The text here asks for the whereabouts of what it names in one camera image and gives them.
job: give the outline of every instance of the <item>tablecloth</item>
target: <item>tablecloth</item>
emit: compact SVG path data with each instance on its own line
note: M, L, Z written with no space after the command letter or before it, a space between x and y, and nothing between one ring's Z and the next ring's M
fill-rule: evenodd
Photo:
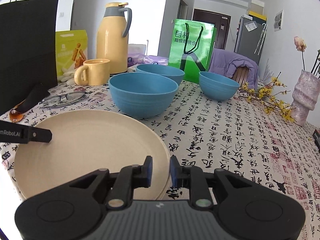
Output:
M21 124L34 126L50 116L77 109L121 111L113 103L108 85L60 84L52 94L86 91L89 99L63 108L34 107ZM0 117L9 120L8 113ZM306 212L299 239L320 239L319 153L309 141L315 129L286 123L276 114L267 115L257 103L236 94L228 101L207 98L199 85L183 81L172 104L161 115L139 119L164 141L181 165L196 165L205 172L224 168L260 185L296 199ZM19 192L14 176L17 144L0 144L2 165ZM185 189L170 187L165 199L188 198Z

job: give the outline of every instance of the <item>bowl rim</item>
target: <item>bowl rim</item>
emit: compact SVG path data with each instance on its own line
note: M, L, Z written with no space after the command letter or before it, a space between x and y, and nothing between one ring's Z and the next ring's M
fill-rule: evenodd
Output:
M163 78L167 78L167 79L169 79L170 81L174 82L174 83L176 84L176 89L175 89L175 90L172 90L172 91L170 91L170 92L166 92L166 93L146 94L146 93L137 93L137 92L131 92L131 91L123 90L123 89L120 89L120 88L115 87L114 85L112 85L112 84L110 83L110 80L111 80L112 78L117 77L117 76L121 76L121 75L125 75L125 74L131 74L131 75L132 75L132 74L133 74L133 75L135 75L135 74L143 74L143 75L157 75L157 76L161 76L161 77L163 77ZM113 87L115 90L118 90L118 91L125 91L125 92L127 92L127 93L131 93L131 94L135 94L135 95L151 95L151 96L152 96L152 95L166 95L166 94L171 94L172 92L176 92L176 91L178 90L178 88L179 88L179 85L177 84L177 82L175 82L175 81L172 80L171 78L168 78L168 77L165 77L165 76L162 76L162 75L159 75L159 74L149 73L149 72L147 72L147 73L142 73L142 72L139 72L139 73L131 72L131 73L129 73L129 72L126 72L126 73L117 74L117 75L114 75L114 76L112 76L112 77L109 78L109 80L108 80L108 85L109 85L109 87Z
M217 82L217 83L219 83L219 84L222 84L222 85L228 85L228 86L230 86L230 87L238 87L238 88L240 87L240 84L239 84L237 81L234 81L234 80L232 80L232 79L230 79L230 78L228 78L228 79L230 79L230 80L232 80L232 81L236 82L238 85L236 86L236 85L229 85L229 84L225 84L225 83L222 83L222 82L219 82L219 81L213 80L213 79L211 79L211 78L208 78L208 77L204 76L202 73L212 73L212 72L201 71L199 74L200 74L201 76L203 76L204 78L210 79L211 81Z
M142 69L139 69L140 66L144 66L144 65L156 65L156 66L160 66L160 67L170 67L170 68L175 68L175 69L178 69L180 71L183 72L183 74L179 74L179 75L167 75L167 74L157 74L157 73L152 73L152 72L148 72L148 71L145 71L145 70L142 70ZM176 67L172 67L172 66L166 66L166 65L158 65L158 64L140 64L139 66L136 67L136 69L139 69L140 71L143 71L145 73L150 73L150 74L156 74L156 75L160 75L160 76L165 76L165 77L180 77L180 76L184 76L186 73L182 70L182 69L179 69L179 68L176 68Z

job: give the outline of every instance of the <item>brown door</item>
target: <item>brown door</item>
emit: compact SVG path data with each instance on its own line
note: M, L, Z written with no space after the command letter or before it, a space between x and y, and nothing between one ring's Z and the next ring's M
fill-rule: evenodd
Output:
M227 44L229 22L231 16L195 9L193 12L193 20L204 23L214 24L217 28L217 35L214 43L216 49L225 49Z

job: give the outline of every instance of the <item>vase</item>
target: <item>vase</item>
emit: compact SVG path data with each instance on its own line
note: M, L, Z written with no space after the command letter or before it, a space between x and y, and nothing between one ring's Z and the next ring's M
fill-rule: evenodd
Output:
M301 75L292 93L291 117L295 123L303 126L309 111L315 109L320 93L320 79L308 71L301 71Z

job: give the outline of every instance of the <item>gray refrigerator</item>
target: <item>gray refrigerator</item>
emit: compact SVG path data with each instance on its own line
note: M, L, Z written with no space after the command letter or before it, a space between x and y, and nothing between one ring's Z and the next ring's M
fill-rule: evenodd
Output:
M242 56L245 56L249 59L252 59L254 62L259 64L262 49L263 49L263 44L261 45L261 43L263 42L263 37L261 38L261 40L260 40L260 37L264 29L264 25L257 23L254 19L253 21L257 26L257 28L254 30L248 31L246 25L251 23L252 20L247 19L243 16L241 17L234 52Z

